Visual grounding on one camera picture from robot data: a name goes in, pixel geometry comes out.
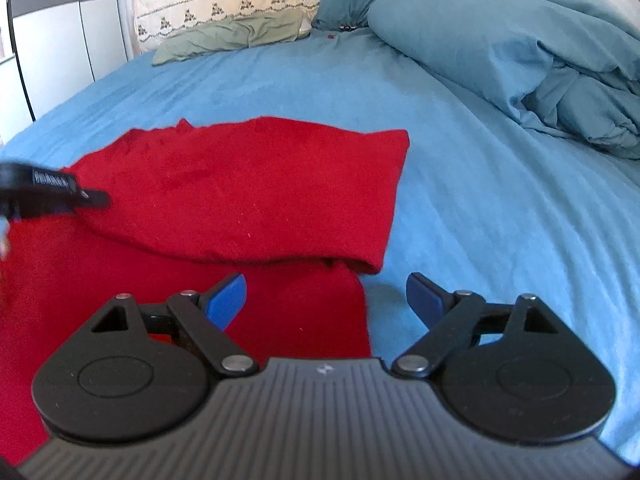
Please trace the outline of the person's left hand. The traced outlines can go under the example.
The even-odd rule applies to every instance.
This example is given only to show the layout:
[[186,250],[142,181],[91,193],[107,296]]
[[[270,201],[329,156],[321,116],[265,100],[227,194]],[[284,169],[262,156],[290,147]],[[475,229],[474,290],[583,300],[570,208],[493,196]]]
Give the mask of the person's left hand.
[[9,241],[10,225],[5,218],[0,219],[0,259],[4,260],[10,253],[11,244]]

